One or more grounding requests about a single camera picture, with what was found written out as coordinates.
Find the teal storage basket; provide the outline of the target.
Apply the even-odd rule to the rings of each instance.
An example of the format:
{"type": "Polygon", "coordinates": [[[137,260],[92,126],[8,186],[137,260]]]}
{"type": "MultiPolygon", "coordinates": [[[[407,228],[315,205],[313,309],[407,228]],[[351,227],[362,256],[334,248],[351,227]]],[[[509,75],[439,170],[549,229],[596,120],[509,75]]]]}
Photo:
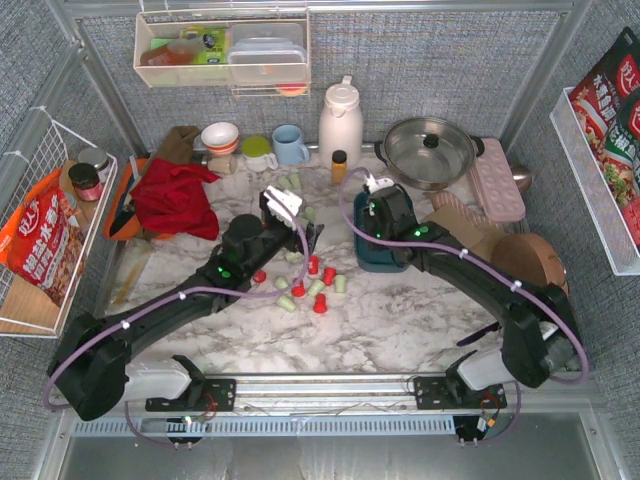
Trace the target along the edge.
{"type": "MultiPolygon", "coordinates": [[[[413,202],[406,192],[398,204],[401,216],[395,222],[395,232],[390,234],[391,239],[397,239],[409,226],[417,224],[413,210],[413,202]]],[[[359,193],[353,204],[353,221],[355,226],[371,236],[376,236],[377,231],[373,217],[369,214],[369,195],[359,193]]],[[[371,243],[358,235],[354,235],[354,249],[357,263],[361,269],[371,273],[400,273],[409,268],[408,264],[400,263],[392,250],[387,246],[371,243]]]]}

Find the red cloth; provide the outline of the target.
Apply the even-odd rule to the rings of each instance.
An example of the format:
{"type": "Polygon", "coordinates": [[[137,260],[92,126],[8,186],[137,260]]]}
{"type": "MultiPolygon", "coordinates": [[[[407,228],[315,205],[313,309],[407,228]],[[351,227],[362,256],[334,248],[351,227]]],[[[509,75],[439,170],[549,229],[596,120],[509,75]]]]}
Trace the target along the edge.
{"type": "Polygon", "coordinates": [[[219,235],[219,222],[204,190],[220,177],[196,164],[155,157],[131,190],[140,225],[154,233],[185,233],[205,240],[219,235]]]}

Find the brown cardboard sheet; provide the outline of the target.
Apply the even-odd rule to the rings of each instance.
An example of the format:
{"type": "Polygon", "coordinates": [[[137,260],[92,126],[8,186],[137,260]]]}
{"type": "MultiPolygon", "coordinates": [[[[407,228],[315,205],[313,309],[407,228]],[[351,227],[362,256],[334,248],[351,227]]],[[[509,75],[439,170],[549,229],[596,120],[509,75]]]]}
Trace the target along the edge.
{"type": "Polygon", "coordinates": [[[448,230],[464,247],[489,262],[498,242],[506,233],[489,223],[474,225],[452,206],[445,205],[423,218],[448,230]]]}

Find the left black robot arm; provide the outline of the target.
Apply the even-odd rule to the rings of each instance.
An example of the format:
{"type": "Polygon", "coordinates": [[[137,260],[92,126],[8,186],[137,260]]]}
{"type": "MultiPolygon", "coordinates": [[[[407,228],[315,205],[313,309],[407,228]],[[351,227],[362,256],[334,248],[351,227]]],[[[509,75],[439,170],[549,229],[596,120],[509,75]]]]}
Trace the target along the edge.
{"type": "Polygon", "coordinates": [[[259,197],[260,215],[234,217],[208,260],[186,280],[128,311],[103,318],[84,313],[71,321],[50,363],[44,405],[71,408],[95,420],[125,398],[127,367],[152,344],[182,326],[252,298],[254,275],[283,249],[309,256],[324,227],[297,218],[297,195],[269,187],[259,197]],[[61,406],[50,400],[58,390],[61,406]]]}

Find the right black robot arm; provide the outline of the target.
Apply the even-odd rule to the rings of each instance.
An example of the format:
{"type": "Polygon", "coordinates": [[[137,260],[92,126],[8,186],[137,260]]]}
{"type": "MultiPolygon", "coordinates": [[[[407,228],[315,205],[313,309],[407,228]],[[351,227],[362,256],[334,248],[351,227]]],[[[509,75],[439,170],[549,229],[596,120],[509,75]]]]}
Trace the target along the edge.
{"type": "Polygon", "coordinates": [[[384,179],[366,189],[368,240],[390,249],[396,263],[439,277],[485,308],[497,321],[502,345],[453,364],[453,376],[472,391],[517,381],[537,388],[574,360],[579,380],[589,374],[565,291],[507,275],[469,252],[444,227],[419,223],[403,187],[384,179]]]}

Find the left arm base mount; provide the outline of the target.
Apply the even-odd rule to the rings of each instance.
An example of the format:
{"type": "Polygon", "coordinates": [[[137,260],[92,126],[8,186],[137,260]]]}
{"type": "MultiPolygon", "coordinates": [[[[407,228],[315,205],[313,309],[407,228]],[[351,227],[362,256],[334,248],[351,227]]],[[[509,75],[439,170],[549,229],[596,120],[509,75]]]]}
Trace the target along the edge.
{"type": "Polygon", "coordinates": [[[147,412],[231,412],[234,409],[237,382],[232,378],[206,378],[192,382],[176,399],[150,398],[147,412]]]}

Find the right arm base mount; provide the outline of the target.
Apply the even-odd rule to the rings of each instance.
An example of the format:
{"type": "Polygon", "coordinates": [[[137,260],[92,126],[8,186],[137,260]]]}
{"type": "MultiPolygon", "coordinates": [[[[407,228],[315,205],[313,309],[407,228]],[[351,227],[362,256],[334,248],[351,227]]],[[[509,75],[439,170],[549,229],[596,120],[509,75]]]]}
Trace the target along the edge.
{"type": "Polygon", "coordinates": [[[508,406],[502,384],[475,391],[445,376],[414,376],[410,384],[419,410],[501,410],[508,406]]]}

